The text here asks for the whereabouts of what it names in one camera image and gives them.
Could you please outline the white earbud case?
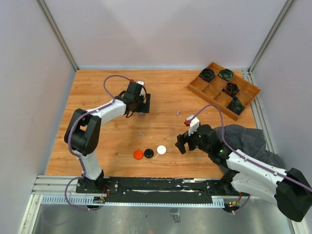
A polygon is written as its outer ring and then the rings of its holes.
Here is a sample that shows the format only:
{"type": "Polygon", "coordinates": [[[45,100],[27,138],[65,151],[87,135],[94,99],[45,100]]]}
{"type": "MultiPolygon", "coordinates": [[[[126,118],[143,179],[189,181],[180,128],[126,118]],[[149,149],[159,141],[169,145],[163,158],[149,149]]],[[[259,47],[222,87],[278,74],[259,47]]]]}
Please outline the white earbud case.
{"type": "Polygon", "coordinates": [[[159,145],[156,151],[158,155],[164,155],[167,153],[167,148],[164,145],[159,145]]]}

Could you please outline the black earbud case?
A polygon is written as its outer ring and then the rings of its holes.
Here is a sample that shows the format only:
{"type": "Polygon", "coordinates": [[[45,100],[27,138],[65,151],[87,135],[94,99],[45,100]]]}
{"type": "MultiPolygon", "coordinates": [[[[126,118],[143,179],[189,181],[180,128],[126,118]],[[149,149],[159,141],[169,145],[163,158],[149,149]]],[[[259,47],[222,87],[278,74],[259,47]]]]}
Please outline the black earbud case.
{"type": "Polygon", "coordinates": [[[152,158],[154,156],[154,151],[152,149],[146,149],[144,151],[144,156],[146,158],[152,158]]]}

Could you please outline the orange earbud case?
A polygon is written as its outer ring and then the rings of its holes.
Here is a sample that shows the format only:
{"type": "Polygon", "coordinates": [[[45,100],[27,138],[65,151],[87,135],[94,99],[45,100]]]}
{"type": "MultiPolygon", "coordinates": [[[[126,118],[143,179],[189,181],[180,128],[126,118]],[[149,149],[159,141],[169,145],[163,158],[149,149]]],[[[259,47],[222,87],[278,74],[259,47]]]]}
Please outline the orange earbud case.
{"type": "Polygon", "coordinates": [[[133,157],[137,160],[140,160],[144,157],[144,152],[142,150],[135,150],[133,153],[133,157]]]}

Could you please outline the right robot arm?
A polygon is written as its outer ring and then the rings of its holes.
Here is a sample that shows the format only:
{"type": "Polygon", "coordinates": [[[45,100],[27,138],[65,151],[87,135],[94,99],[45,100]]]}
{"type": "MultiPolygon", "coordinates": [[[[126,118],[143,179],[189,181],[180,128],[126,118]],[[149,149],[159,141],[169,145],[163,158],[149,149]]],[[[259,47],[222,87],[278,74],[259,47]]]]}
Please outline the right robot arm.
{"type": "Polygon", "coordinates": [[[259,197],[276,205],[280,212],[295,222],[301,222],[312,205],[312,188],[303,173],[270,166],[241,150],[232,150],[221,142],[210,125],[199,125],[177,136],[175,146],[184,154],[199,149],[208,154],[213,163],[229,170],[230,178],[221,182],[226,195],[236,191],[259,197]]]}

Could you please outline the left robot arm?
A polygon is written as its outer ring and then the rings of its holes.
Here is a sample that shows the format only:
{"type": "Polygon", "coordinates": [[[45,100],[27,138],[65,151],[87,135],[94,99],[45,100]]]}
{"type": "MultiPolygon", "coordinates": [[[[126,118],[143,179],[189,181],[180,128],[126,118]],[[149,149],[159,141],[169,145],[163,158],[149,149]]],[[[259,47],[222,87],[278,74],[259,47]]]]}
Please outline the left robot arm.
{"type": "Polygon", "coordinates": [[[81,164],[82,175],[78,182],[86,185],[84,191],[99,193],[104,188],[104,171],[96,156],[101,127],[117,117],[130,118],[134,113],[149,113],[150,99],[143,81],[130,81],[125,91],[106,104],[74,111],[64,142],[81,164]]]}

